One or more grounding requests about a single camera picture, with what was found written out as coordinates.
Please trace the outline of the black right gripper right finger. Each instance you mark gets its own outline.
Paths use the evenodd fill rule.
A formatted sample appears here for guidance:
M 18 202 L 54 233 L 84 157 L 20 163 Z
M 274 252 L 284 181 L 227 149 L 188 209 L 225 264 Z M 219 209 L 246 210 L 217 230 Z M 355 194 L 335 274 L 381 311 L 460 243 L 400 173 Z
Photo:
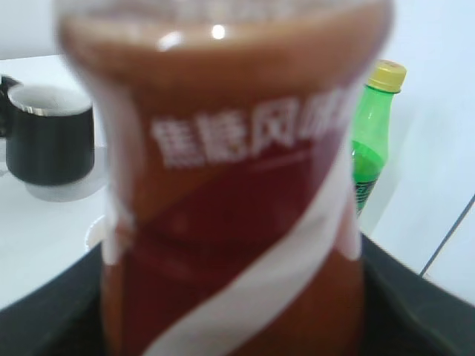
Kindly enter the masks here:
M 473 355 L 474 307 L 362 242 L 361 355 Z

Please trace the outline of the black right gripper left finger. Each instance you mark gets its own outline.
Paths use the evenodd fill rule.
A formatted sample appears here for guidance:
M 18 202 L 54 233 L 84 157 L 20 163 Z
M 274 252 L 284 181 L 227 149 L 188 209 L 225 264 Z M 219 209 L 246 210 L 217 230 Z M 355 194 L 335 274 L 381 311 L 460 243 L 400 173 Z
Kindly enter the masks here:
M 98 245 L 52 281 L 1 311 L 2 355 L 105 355 Z

